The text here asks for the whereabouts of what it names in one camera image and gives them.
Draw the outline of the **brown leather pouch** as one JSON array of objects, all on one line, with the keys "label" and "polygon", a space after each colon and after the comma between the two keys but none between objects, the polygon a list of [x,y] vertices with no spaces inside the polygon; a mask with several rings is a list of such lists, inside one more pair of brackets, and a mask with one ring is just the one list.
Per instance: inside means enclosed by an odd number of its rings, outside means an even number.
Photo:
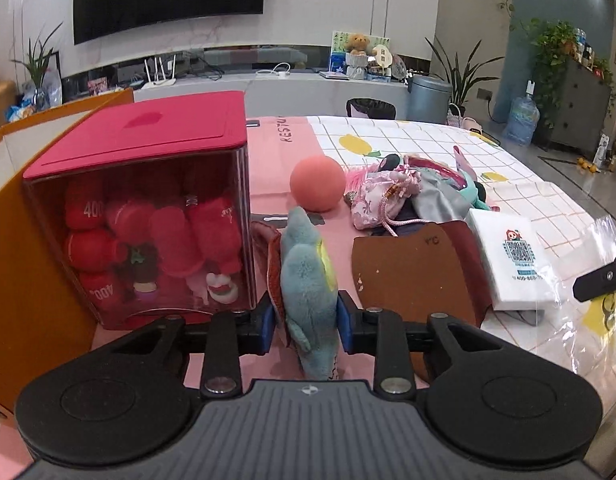
[{"label": "brown leather pouch", "polygon": [[492,306],[475,236],[463,221],[358,237],[351,272],[363,308],[392,310],[409,322],[442,312],[478,327]]}]

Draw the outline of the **grey-blue plush dolphin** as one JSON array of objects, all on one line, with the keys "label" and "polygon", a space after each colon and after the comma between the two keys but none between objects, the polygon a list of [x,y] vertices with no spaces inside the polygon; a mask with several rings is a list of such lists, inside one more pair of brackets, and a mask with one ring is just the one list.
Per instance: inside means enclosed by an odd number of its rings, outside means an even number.
[{"label": "grey-blue plush dolphin", "polygon": [[323,237],[301,207],[288,214],[281,236],[285,325],[306,378],[335,377],[337,278]]}]

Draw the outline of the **white QR code bag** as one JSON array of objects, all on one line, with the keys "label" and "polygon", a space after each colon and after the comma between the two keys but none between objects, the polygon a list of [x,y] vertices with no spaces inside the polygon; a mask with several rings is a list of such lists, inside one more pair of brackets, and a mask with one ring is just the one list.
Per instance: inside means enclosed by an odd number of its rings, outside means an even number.
[{"label": "white QR code bag", "polygon": [[560,301],[560,280],[532,222],[481,209],[472,209],[465,221],[482,256],[494,311],[546,310]]}]

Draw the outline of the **pink drawstring pouch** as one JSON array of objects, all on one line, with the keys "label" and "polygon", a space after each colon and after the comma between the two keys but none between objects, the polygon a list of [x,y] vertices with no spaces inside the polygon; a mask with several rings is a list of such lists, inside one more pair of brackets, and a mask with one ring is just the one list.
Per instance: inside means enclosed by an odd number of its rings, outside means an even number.
[{"label": "pink drawstring pouch", "polygon": [[425,223],[425,220],[397,220],[404,203],[421,192],[421,174],[407,165],[393,170],[370,167],[349,171],[349,200],[352,225],[358,231],[382,226],[397,236],[396,226]]}]

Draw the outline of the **pink foam ball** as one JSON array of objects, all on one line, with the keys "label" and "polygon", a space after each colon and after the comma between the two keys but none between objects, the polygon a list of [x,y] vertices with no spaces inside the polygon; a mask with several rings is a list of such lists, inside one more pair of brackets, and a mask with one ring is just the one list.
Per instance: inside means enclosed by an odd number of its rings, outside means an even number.
[{"label": "pink foam ball", "polygon": [[289,178],[291,197],[298,206],[312,212],[333,210],[343,198],[345,188],[343,168],[325,155],[302,159]]}]

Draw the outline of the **teal plush mirror bag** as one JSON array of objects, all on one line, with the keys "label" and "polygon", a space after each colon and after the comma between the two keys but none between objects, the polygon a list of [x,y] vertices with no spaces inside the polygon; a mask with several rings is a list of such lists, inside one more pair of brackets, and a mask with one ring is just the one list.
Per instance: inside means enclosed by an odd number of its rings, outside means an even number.
[{"label": "teal plush mirror bag", "polygon": [[453,146],[454,168],[436,162],[436,160],[415,155],[388,154],[378,164],[378,171],[393,171],[401,167],[425,169],[442,179],[449,180],[450,185],[459,192],[474,208],[489,210],[486,203],[486,191],[478,182],[476,172],[457,145]]}]

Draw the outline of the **silver grey cloth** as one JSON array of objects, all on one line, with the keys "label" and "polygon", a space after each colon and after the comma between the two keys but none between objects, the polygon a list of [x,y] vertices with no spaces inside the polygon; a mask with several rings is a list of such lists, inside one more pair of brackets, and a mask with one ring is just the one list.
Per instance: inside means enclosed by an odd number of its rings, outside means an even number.
[{"label": "silver grey cloth", "polygon": [[411,202],[420,219],[437,223],[464,220],[473,207],[449,180],[425,169],[419,170],[419,193]]}]

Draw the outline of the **checked lemon tablecloth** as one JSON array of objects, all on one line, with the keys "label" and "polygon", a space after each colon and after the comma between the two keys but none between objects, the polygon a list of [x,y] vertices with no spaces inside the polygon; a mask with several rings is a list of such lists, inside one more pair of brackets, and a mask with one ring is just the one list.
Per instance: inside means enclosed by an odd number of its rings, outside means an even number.
[{"label": "checked lemon tablecloth", "polygon": [[[542,180],[530,168],[520,162],[504,148],[480,139],[476,134],[450,126],[419,124],[431,140],[424,140],[424,133],[415,133],[416,141],[423,141],[421,150],[428,159],[454,167],[453,146],[457,145],[476,171],[478,180],[483,182],[486,202],[506,214],[520,214],[532,222],[539,242],[544,249],[570,249],[579,240],[580,234],[591,222],[602,217],[593,217],[570,198],[555,183]],[[377,164],[380,151],[360,136],[346,134],[339,139],[343,148]],[[609,413],[608,420],[616,418],[616,405]]]}]

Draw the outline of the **orange cardboard box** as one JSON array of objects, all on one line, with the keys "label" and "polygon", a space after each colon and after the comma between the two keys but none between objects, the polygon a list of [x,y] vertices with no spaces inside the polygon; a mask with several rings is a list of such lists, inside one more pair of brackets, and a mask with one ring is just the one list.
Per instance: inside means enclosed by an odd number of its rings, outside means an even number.
[{"label": "orange cardboard box", "polygon": [[96,330],[36,218],[23,173],[99,110],[130,90],[73,101],[0,128],[0,422],[12,426],[22,388],[87,352]]}]

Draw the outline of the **grey metal trash can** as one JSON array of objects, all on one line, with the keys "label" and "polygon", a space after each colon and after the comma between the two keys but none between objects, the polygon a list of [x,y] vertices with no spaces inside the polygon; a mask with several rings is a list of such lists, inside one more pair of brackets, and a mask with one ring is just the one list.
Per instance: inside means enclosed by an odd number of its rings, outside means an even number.
[{"label": "grey metal trash can", "polygon": [[411,122],[444,124],[452,94],[452,86],[439,78],[414,75],[408,82],[407,118]]}]

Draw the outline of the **trailing pothos plant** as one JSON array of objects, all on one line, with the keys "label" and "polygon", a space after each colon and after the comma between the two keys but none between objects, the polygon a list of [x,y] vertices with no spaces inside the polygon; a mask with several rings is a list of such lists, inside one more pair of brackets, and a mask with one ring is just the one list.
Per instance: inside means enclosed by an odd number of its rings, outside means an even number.
[{"label": "trailing pothos plant", "polygon": [[567,62],[577,48],[577,35],[586,36],[594,53],[608,58],[614,29],[613,0],[494,0],[509,19],[503,72],[494,101],[494,119],[509,116],[513,100],[524,93],[528,81],[535,83],[539,124],[550,126],[561,104]]}]

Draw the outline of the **tall green floor plant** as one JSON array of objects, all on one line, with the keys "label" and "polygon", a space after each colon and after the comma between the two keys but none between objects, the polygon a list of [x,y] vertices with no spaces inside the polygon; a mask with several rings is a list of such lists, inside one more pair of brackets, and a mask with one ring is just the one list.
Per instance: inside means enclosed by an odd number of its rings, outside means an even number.
[{"label": "tall green floor plant", "polygon": [[459,53],[455,52],[453,58],[449,55],[445,47],[438,38],[430,41],[425,39],[428,47],[433,53],[434,59],[440,64],[441,72],[433,73],[434,77],[440,78],[451,86],[450,103],[457,105],[460,112],[465,111],[465,104],[468,102],[468,93],[481,82],[498,80],[498,76],[479,76],[479,70],[487,65],[498,63],[504,60],[503,55],[487,58],[485,61],[476,60],[477,52],[482,45],[482,40],[476,42],[475,46],[468,53],[464,61],[460,60]]}]

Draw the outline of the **white wifi router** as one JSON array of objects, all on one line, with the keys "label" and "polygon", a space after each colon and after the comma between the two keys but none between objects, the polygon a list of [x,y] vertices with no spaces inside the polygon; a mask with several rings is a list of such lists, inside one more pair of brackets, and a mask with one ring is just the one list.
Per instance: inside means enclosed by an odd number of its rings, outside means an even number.
[{"label": "white wifi router", "polygon": [[177,82],[177,75],[175,75],[177,56],[172,55],[171,58],[166,60],[162,56],[145,58],[144,70],[146,76],[145,89],[173,86]]}]

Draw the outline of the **teddy bear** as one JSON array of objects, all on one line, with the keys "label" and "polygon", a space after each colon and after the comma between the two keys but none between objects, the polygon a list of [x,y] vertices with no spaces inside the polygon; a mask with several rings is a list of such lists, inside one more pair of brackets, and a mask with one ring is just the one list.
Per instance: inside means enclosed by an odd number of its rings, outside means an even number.
[{"label": "teddy bear", "polygon": [[370,38],[363,34],[350,34],[346,41],[345,50],[352,55],[367,55]]}]

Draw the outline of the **green plant in vase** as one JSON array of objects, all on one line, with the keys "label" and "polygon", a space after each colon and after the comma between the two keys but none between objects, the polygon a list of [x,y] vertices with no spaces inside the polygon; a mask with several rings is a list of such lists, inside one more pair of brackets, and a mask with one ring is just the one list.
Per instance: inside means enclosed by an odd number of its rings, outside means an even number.
[{"label": "green plant in vase", "polygon": [[47,44],[61,28],[59,23],[44,39],[41,37],[32,40],[28,39],[27,50],[23,53],[23,59],[12,58],[12,62],[23,66],[33,84],[31,104],[36,112],[48,110],[50,108],[50,98],[47,91],[43,88],[44,78],[50,65],[50,59],[56,53],[54,48],[47,47]]}]

